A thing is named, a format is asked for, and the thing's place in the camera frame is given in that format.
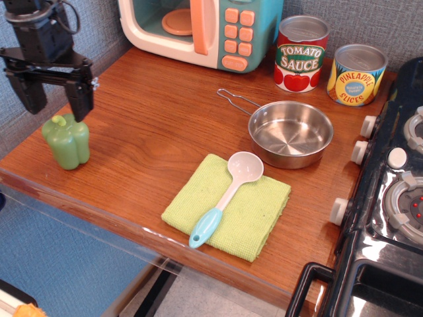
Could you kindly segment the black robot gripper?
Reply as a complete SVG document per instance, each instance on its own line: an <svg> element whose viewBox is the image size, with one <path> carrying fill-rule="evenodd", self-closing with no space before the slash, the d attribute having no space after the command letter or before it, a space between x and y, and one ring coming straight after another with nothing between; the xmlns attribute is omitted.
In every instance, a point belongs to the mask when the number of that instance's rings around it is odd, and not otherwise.
<svg viewBox="0 0 423 317"><path fill-rule="evenodd" d="M5 1L5 18L13 27L19 46L1 48L5 71L15 94L31 114L47 104L44 83L63 86L76 122L94 108L97 79L92 61L73 50L73 35L81 28L79 14L72 30L65 6L69 1Z"/></svg>

